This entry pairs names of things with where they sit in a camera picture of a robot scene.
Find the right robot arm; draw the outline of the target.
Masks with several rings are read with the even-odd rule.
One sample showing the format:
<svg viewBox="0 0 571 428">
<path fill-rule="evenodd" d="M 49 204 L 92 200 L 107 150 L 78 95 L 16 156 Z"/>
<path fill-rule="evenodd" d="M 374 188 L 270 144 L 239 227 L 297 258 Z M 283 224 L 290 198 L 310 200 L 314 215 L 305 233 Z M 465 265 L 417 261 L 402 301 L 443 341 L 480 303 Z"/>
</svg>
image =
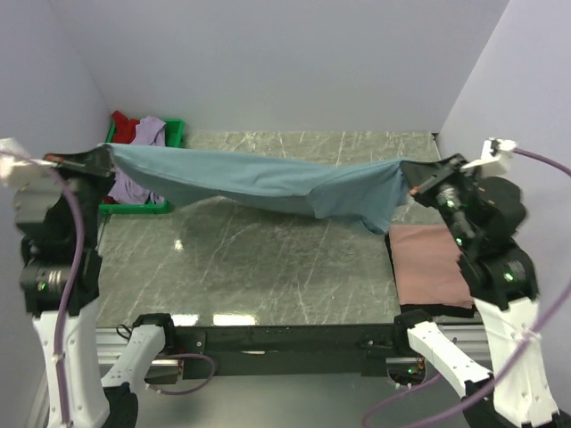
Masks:
<svg viewBox="0 0 571 428">
<path fill-rule="evenodd" d="M 534 264 L 513 238 L 526 216 L 520 188 L 488 160 L 456 154 L 437 162 L 404 161 L 410 196 L 441 215 L 460 250 L 486 334 L 491 369 L 472 361 L 423 310 L 394 319 L 392 345 L 419 354 L 454 388 L 472 427 L 568 427 L 552 397 L 542 358 Z"/>
</svg>

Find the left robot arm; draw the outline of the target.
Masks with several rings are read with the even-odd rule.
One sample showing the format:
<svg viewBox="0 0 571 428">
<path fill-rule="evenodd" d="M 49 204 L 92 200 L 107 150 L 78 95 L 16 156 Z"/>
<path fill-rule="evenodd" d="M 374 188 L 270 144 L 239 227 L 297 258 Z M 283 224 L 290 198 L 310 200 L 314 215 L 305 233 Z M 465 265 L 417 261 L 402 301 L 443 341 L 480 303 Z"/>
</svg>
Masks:
<svg viewBox="0 0 571 428">
<path fill-rule="evenodd" d="M 133 427 L 138 393 L 155 358 L 168 358 L 178 336 L 168 314 L 133 324 L 111 369 L 99 369 L 96 322 L 99 204 L 114 168 L 104 146 L 32 160 L 7 153 L 2 182 L 15 192 L 15 224 L 22 233 L 20 285 L 46 364 L 52 427 Z"/>
</svg>

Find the blue t-shirt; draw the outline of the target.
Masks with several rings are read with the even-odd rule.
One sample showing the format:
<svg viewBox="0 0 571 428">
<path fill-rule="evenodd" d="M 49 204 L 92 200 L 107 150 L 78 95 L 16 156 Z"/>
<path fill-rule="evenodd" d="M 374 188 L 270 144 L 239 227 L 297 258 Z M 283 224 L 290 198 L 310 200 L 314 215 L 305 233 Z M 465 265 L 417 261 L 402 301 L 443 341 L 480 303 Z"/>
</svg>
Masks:
<svg viewBox="0 0 571 428">
<path fill-rule="evenodd" d="M 334 167 L 252 153 L 111 144 L 118 169 L 177 208 L 225 197 L 261 210 L 331 218 L 382 235 L 408 186 L 400 160 Z"/>
</svg>

